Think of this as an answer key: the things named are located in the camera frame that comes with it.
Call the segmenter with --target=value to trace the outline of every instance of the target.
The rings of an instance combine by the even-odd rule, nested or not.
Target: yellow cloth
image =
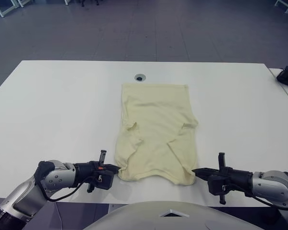
[[[123,84],[121,130],[115,160],[119,177],[136,181],[159,175],[174,184],[193,184],[196,164],[187,85]]]

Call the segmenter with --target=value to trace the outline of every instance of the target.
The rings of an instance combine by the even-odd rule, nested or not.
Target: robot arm
[[[209,192],[220,196],[220,203],[225,204],[225,194],[241,191],[268,206],[288,210],[288,172],[248,172],[234,170],[225,166],[224,153],[219,153],[219,170],[195,169],[195,175],[208,181]]]
[[[0,230],[21,230],[47,201],[58,201],[75,193],[83,183],[87,192],[95,187],[108,190],[119,167],[104,164],[106,151],[102,150],[99,161],[88,163],[62,163],[41,161],[34,176],[20,184],[0,204]],[[51,199],[62,188],[75,188],[58,199]]]

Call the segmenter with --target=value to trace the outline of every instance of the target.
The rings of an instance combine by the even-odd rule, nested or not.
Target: black cable
[[[263,204],[265,204],[265,205],[268,205],[268,206],[270,206],[270,207],[275,207],[275,208],[278,208],[278,209],[280,209],[280,210],[288,211],[288,207],[280,207],[280,206],[277,206],[277,205],[268,203],[268,202],[266,202],[266,201],[264,201],[264,200],[262,200],[262,199],[259,199],[258,197],[254,196],[253,194],[247,192],[245,189],[241,188],[240,186],[238,186],[238,185],[236,185],[236,184],[231,184],[231,186],[236,187],[237,189],[243,191],[246,195],[254,198],[255,200],[257,200],[257,201],[259,201],[259,202],[261,202],[261,203],[263,203]]]
[[[64,198],[67,198],[67,197],[71,196],[72,194],[74,194],[75,192],[77,192],[77,190],[81,187],[81,185],[83,185],[83,184],[85,183],[85,181],[86,181],[87,179],[94,179],[94,176],[88,176],[88,177],[86,177],[71,193],[69,193],[69,194],[67,194],[67,195],[65,195],[65,196],[62,196],[62,197],[60,197],[60,198],[57,198],[57,199],[51,199],[50,197],[47,196],[47,194],[46,194],[46,192],[45,192],[45,190],[44,190],[44,188],[43,188],[43,186],[42,186],[42,184],[41,184],[40,181],[38,181],[38,182],[36,182],[36,183],[37,183],[37,185],[39,186],[40,190],[42,191],[42,194],[43,194],[44,198],[45,198],[47,201],[57,202],[57,201],[59,201],[59,200],[62,200],[62,199],[64,199]]]

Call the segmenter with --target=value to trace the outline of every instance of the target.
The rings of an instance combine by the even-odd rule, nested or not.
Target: cream t-shirt
[[[115,159],[119,177],[136,181],[159,175],[193,184],[195,119],[187,85],[123,84],[121,130]]]

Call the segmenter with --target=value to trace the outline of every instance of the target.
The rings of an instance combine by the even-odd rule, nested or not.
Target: gray floor
[[[288,15],[275,0],[46,2],[0,18],[0,85],[33,59],[288,65]]]

